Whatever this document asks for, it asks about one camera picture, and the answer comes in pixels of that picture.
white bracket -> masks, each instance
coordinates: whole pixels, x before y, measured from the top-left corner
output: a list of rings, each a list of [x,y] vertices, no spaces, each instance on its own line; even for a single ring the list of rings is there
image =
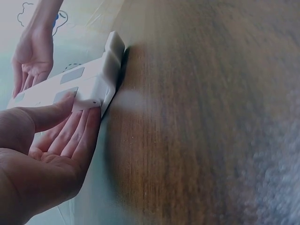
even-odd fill
[[[72,111],[101,107],[101,117],[115,92],[125,45],[117,32],[109,34],[102,57],[53,76],[11,98],[7,109],[52,105],[75,92]]]

wood grain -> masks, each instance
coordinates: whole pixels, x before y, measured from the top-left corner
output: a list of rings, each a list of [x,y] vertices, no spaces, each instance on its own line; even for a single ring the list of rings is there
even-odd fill
[[[298,224],[300,3],[125,0],[107,154],[139,224]]]

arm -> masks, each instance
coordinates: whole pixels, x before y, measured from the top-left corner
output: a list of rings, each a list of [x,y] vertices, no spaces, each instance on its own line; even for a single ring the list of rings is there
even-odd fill
[[[39,0],[12,58],[15,98],[47,79],[53,67],[53,23],[63,0]]]
[[[29,27],[47,27],[52,29],[62,3],[63,0],[40,0],[31,18]]]

forearm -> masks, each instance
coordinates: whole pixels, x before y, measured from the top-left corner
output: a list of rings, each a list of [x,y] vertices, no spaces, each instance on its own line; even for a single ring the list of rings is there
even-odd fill
[[[39,0],[30,27],[52,27],[63,0]]]

palm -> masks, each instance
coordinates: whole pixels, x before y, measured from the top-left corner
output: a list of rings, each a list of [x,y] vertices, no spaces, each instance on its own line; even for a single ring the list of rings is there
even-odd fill
[[[52,31],[26,31],[18,43],[12,63],[17,92],[47,79],[53,67]]]
[[[100,114],[99,108],[72,113],[32,144],[28,156],[0,149],[6,162],[0,169],[30,212],[40,213],[78,193],[95,149]]]

